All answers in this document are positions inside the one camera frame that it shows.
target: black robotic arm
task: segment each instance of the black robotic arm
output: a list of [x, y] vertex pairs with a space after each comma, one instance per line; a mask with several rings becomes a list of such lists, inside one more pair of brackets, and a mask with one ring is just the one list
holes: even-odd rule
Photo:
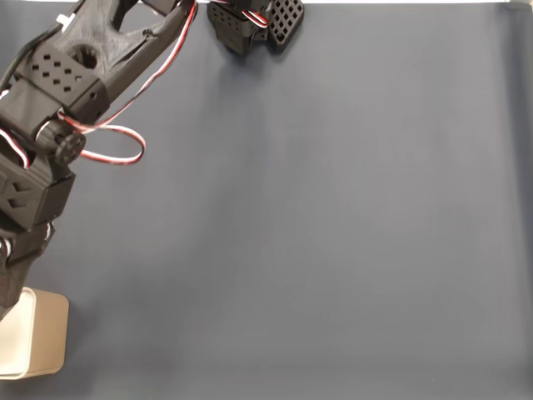
[[[157, 0], [148, 5], [163, 14], [164, 21], [120, 33], [123, 18], [135, 3], [78, 3], [63, 17], [65, 25], [70, 22], [67, 28], [54, 27], [23, 49], [4, 75], [0, 87], [0, 320], [17, 303], [28, 269], [53, 237], [52, 222], [61, 215], [74, 183], [68, 164], [83, 151], [83, 133], [88, 127], [104, 128], [110, 118], [93, 124], [176, 39], [172, 55], [177, 55], [197, 11], [196, 0]], [[109, 158], [111, 163], [134, 163], [140, 156], [128, 162]]]

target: blue-gray table surface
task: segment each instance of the blue-gray table surface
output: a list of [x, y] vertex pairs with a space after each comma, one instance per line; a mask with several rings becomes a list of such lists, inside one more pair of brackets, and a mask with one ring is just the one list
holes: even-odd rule
[[[68, 7], [0, 2], [0, 67]], [[120, 118], [146, 156], [73, 165], [27, 281], [71, 302], [64, 369], [0, 398], [531, 398], [532, 22], [310, 5], [239, 61], [202, 6]]]

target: black plastic bracket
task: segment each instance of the black plastic bracket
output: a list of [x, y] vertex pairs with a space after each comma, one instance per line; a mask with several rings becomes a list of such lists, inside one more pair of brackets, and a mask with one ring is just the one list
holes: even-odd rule
[[[269, 23], [265, 29], [242, 16], [242, 10], [255, 8]], [[304, 18], [300, 0], [236, 0], [232, 4], [210, 2], [207, 17], [215, 28], [217, 39], [238, 54], [247, 54], [254, 42], [268, 42], [274, 53], [282, 53], [294, 37]]]

